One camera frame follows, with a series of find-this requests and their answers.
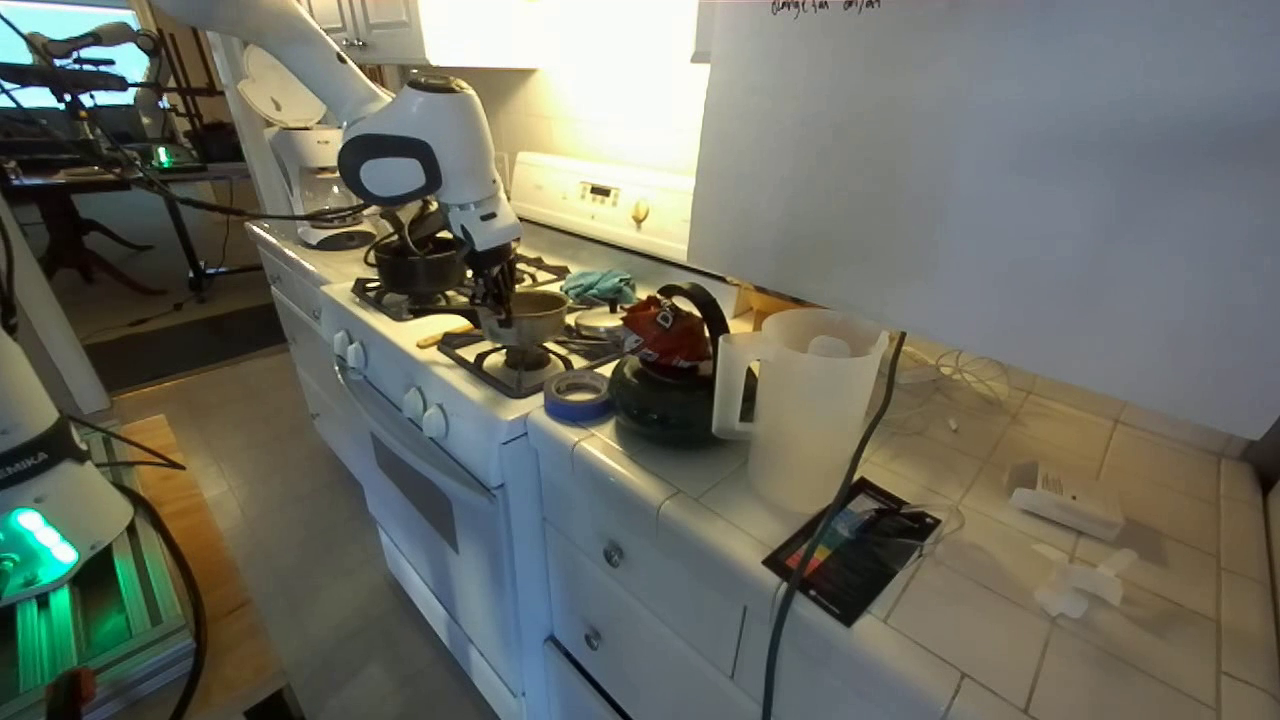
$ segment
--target pot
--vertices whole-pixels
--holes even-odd
[[[507,347],[507,361],[538,369],[549,363],[549,339],[565,331],[565,308],[559,292],[514,292],[507,317],[479,305],[479,327]]]
[[[364,265],[375,267],[385,292],[416,301],[438,301],[465,277],[458,246],[451,236],[369,246]]]
[[[715,296],[700,284],[665,284],[629,308],[624,327],[633,354],[609,375],[618,430],[667,449],[715,446],[715,343],[727,331]]]

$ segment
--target roll of tape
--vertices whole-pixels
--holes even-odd
[[[609,415],[609,382],[601,371],[549,375],[545,407],[559,425],[595,425]]]

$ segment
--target storage drawer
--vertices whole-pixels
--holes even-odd
[[[549,530],[551,632],[629,712],[657,720],[748,720],[756,703],[629,601],[592,562]]]
[[[709,580],[703,566],[688,566],[700,552],[688,538],[658,533],[658,488],[633,488],[571,451],[538,465],[538,472],[549,524],[715,673],[733,676],[744,596]]]
[[[559,720],[624,720],[595,683],[565,658],[559,645],[545,645],[551,699]]]

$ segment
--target kettle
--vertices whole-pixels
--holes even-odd
[[[865,434],[888,331],[822,308],[775,314],[715,354],[710,434],[750,441],[748,484],[795,519],[822,508]]]
[[[715,446],[715,347],[727,335],[715,296],[700,284],[665,284],[624,314],[624,335],[629,356],[609,375],[617,425],[667,449]]]

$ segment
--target gray floor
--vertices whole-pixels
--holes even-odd
[[[175,430],[309,718],[491,718],[385,571],[282,347],[113,402],[117,419],[153,413]]]

